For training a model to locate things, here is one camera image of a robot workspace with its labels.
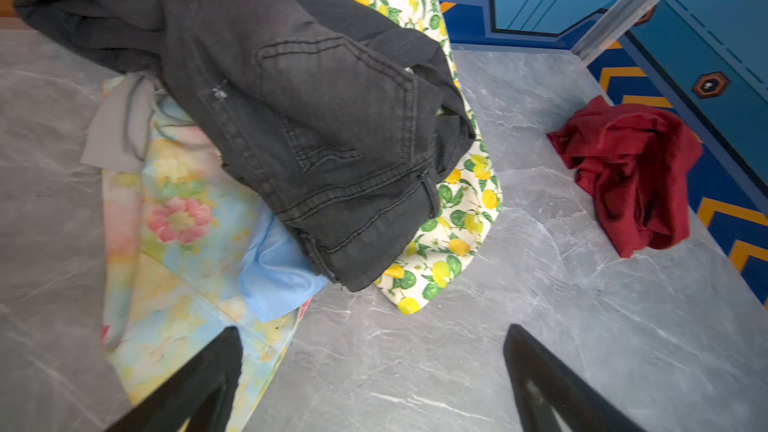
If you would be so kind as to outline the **pastel floral cloth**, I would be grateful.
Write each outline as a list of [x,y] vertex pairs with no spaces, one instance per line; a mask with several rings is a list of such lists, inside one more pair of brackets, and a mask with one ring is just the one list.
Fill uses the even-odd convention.
[[117,140],[125,120],[145,128],[138,168],[104,167],[106,284],[102,344],[132,403],[139,403],[223,329],[239,330],[242,372],[228,429],[245,428],[305,314],[268,322],[247,307],[238,281],[263,201],[227,173],[215,146],[154,82],[104,82],[94,124]]

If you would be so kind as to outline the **dark red cloth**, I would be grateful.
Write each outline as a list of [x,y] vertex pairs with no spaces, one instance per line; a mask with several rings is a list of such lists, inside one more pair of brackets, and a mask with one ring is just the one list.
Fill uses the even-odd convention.
[[665,250],[690,235],[687,175],[703,145],[677,115],[592,99],[547,138],[622,258]]

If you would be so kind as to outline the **lemon print cloth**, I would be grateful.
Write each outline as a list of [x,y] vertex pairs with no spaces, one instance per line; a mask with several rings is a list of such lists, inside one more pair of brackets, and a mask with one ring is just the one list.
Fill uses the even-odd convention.
[[[440,0],[356,0],[400,26],[440,43],[456,65]],[[477,255],[502,208],[502,191],[486,145],[477,137],[437,187],[441,211],[424,223],[376,287],[404,315],[414,314],[448,287]]]

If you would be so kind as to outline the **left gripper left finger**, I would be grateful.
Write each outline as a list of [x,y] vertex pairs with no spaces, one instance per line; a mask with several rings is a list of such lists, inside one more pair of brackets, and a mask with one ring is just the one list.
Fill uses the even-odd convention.
[[227,327],[111,431],[224,431],[241,374],[239,330]]

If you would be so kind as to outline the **light blue cloth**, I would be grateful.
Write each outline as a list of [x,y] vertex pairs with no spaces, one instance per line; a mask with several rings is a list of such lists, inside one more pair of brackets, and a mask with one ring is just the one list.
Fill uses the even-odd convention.
[[299,309],[328,279],[315,273],[296,238],[259,200],[238,283],[248,309],[266,323]]

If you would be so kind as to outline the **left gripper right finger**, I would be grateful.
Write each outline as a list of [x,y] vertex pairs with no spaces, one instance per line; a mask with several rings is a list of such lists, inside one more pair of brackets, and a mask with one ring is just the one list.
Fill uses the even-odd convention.
[[503,355],[523,430],[643,430],[522,325],[509,327]]

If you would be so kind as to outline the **dark grey jeans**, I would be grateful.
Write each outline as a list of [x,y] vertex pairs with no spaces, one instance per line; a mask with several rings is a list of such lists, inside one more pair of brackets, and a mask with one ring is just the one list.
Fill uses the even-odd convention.
[[440,212],[475,132],[438,42],[353,0],[14,0],[111,70],[151,71],[352,292]]

